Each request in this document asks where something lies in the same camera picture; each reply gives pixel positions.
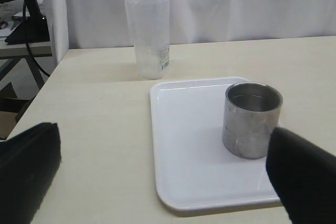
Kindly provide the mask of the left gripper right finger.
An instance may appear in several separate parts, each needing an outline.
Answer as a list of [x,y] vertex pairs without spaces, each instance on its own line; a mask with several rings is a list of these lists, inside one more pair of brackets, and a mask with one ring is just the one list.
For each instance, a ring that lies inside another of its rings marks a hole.
[[266,158],[269,180],[292,223],[335,223],[335,156],[276,127]]

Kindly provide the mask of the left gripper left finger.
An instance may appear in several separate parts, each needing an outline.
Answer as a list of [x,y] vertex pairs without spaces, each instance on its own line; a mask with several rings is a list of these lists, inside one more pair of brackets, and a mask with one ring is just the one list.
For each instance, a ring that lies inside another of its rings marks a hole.
[[30,223],[61,163],[56,123],[37,124],[1,142],[1,223]]

